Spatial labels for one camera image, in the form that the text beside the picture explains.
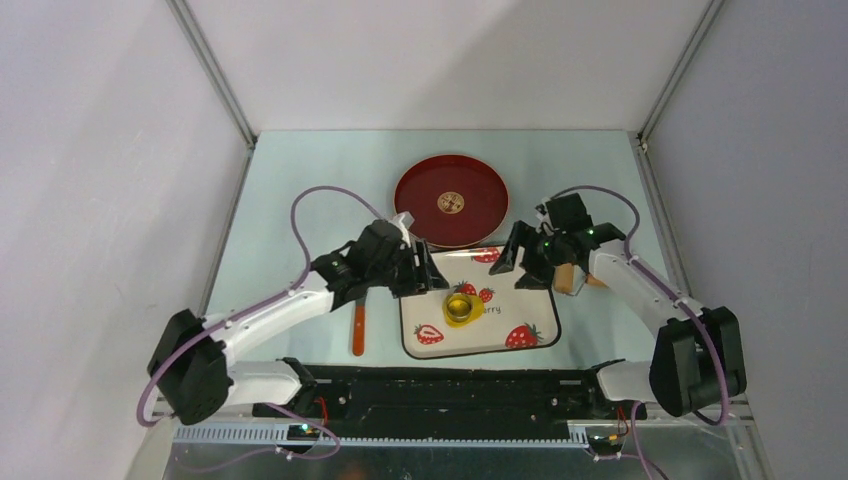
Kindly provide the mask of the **wooden dough roller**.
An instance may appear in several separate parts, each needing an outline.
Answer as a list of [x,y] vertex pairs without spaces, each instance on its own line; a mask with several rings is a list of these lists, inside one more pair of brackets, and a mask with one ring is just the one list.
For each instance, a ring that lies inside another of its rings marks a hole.
[[573,264],[557,266],[552,289],[560,294],[576,297],[586,287],[606,288],[607,285]]

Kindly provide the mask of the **yellow dough piece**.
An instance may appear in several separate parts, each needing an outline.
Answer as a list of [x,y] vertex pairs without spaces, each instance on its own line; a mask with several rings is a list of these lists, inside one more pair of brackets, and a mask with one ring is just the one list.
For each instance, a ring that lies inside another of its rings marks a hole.
[[452,293],[443,301],[442,311],[448,326],[461,328],[479,319],[485,307],[477,295]]

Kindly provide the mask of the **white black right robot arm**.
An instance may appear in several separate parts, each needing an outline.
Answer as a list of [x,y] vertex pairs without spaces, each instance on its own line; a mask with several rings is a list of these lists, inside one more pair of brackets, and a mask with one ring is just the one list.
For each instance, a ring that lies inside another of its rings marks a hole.
[[597,381],[581,392],[591,416],[606,418],[622,401],[631,401],[656,403],[674,417],[726,422],[731,399],[747,388],[736,315],[726,307],[704,306],[633,251],[641,216],[629,199],[604,191],[633,214],[633,226],[622,232],[592,219],[580,197],[583,189],[567,188],[537,205],[537,226],[515,222],[490,274],[520,268],[515,288],[544,290],[552,288],[558,267],[571,265],[606,285],[645,325],[654,339],[651,359],[595,366]]

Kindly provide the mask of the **white strawberry rectangular tray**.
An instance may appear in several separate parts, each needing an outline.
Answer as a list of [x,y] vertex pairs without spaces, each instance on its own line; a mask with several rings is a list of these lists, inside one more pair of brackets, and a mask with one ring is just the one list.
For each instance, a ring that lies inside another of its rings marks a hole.
[[[488,274],[501,250],[481,247],[433,255],[450,288],[399,300],[401,340],[410,357],[429,360],[547,348],[559,341],[562,326],[550,291],[516,289],[520,269]],[[451,328],[442,304],[452,293],[477,295],[484,314],[464,327]]]

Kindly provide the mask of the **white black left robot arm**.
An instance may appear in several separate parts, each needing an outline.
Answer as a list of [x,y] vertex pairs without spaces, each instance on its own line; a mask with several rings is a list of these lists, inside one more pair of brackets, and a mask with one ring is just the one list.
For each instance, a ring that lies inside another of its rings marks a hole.
[[151,383],[184,425],[199,424],[236,405],[271,403],[304,416],[316,403],[308,371],[295,359],[245,360],[290,328],[386,288],[395,298],[446,290],[427,243],[402,213],[367,225],[359,237],[312,260],[289,290],[241,312],[198,317],[191,310],[167,322],[148,363]]

